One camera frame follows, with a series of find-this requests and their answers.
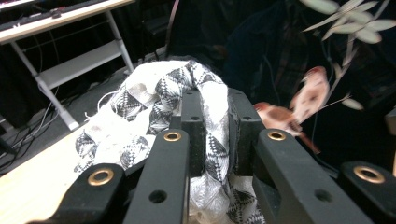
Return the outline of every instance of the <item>cloth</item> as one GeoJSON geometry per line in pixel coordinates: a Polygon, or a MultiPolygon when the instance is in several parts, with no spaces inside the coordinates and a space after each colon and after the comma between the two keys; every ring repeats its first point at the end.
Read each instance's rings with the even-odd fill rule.
{"type": "Polygon", "coordinates": [[[191,223],[264,223],[252,177],[227,175],[228,87],[195,61],[145,63],[90,118],[76,141],[80,173],[102,162],[130,168],[149,156],[155,135],[181,112],[182,93],[198,89],[205,121],[205,172],[191,179],[191,223]]]}

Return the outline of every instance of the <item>floor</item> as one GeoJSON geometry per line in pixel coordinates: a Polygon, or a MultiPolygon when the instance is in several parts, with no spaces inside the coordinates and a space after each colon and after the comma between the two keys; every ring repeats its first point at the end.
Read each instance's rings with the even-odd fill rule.
{"type": "MultiPolygon", "coordinates": [[[[162,59],[163,49],[157,49],[157,52],[162,59]]],[[[152,61],[154,55],[149,54],[145,59],[145,62],[152,61]]],[[[134,64],[134,67],[141,63],[139,61],[134,64]]],[[[98,102],[105,103],[111,97],[108,93],[116,90],[122,81],[128,77],[125,70],[126,67],[121,68],[102,83],[92,83],[88,91],[74,99],[70,105],[65,106],[80,126],[86,122],[87,116],[90,117],[97,112],[98,102]]],[[[32,117],[29,122],[29,126],[32,128],[30,135],[28,130],[23,132],[21,130],[11,130],[1,136],[10,146],[13,146],[15,154],[0,152],[0,176],[15,169],[71,133],[62,119],[57,116],[56,111],[46,114],[46,109],[42,109],[32,117]]]]}

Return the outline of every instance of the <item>table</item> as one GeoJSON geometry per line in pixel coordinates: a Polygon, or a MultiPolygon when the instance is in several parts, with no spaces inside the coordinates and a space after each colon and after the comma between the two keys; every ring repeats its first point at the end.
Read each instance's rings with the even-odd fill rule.
{"type": "Polygon", "coordinates": [[[0,178],[0,223],[21,224],[52,216],[78,177],[75,143],[84,126],[0,178]]]}
{"type": "Polygon", "coordinates": [[[95,5],[64,13],[60,18],[57,19],[46,18],[41,21],[31,22],[19,27],[0,32],[0,44],[10,44],[12,48],[15,49],[25,66],[29,69],[30,73],[35,78],[35,81],[38,83],[39,88],[56,107],[60,117],[67,125],[69,130],[75,130],[76,128],[78,128],[79,125],[69,114],[69,112],[64,109],[64,107],[58,101],[51,89],[62,85],[65,82],[75,77],[78,77],[92,70],[93,68],[103,63],[107,63],[119,56],[122,56],[122,59],[127,66],[128,72],[132,73],[134,71],[134,66],[131,62],[128,51],[125,48],[117,24],[115,23],[114,18],[110,12],[110,10],[113,8],[121,7],[134,1],[135,0],[107,0],[95,5]],[[99,13],[106,14],[108,23],[114,35],[114,40],[97,49],[93,49],[87,53],[79,55],[72,60],[52,67],[44,72],[38,73],[35,70],[35,68],[29,62],[28,58],[24,55],[23,51],[16,42],[19,39],[23,39],[27,36],[45,32],[74,21],[80,21],[82,19],[97,15],[99,13]]]}

